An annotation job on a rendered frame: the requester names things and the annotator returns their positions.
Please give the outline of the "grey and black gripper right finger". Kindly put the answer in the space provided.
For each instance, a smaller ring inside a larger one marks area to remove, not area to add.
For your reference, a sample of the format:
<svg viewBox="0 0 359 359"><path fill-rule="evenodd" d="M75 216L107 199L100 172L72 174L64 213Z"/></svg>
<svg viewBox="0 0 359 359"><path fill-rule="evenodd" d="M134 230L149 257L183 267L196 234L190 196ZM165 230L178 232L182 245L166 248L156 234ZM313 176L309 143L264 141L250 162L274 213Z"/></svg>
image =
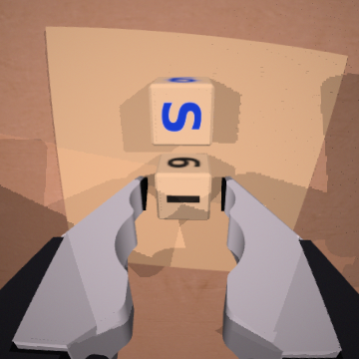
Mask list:
<svg viewBox="0 0 359 359"><path fill-rule="evenodd" d="M311 240L232 177L222 338L238 359L359 359L359 293Z"/></svg>

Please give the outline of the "beige letter block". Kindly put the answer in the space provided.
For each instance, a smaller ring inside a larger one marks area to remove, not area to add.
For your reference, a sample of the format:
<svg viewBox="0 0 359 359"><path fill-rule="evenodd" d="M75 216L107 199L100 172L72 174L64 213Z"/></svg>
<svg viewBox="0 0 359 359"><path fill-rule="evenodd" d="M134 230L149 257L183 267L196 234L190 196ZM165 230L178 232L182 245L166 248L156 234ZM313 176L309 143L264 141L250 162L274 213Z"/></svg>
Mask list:
<svg viewBox="0 0 359 359"><path fill-rule="evenodd" d="M155 182L159 219L209 219L208 154L161 154Z"/></svg>
<svg viewBox="0 0 359 359"><path fill-rule="evenodd" d="M149 98L154 146L212 144L214 85L209 77L157 77Z"/></svg>

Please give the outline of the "tan flat mat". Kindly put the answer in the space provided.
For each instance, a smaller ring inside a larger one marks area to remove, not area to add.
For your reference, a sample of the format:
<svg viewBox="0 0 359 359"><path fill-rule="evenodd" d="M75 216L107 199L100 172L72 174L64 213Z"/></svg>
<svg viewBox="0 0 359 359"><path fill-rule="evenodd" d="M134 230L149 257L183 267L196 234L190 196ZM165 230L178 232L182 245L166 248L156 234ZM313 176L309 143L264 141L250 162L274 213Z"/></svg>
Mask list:
<svg viewBox="0 0 359 359"><path fill-rule="evenodd" d="M128 263L232 271L221 180L232 177L292 230L303 205L348 56L195 34L46 27L55 135L71 229L136 177L148 178ZM209 147L154 146L149 86L209 77ZM208 154L208 220L159 219L161 154Z"/></svg>

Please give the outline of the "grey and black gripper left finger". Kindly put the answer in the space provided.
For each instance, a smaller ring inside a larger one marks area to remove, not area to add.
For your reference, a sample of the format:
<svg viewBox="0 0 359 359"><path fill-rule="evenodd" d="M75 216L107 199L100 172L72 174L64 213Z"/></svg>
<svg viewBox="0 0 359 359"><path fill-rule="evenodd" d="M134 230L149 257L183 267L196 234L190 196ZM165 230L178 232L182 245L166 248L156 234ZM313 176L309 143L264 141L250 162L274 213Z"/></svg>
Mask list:
<svg viewBox="0 0 359 359"><path fill-rule="evenodd" d="M0 359L118 359L133 335L128 257L147 197L148 178L139 176L0 289Z"/></svg>

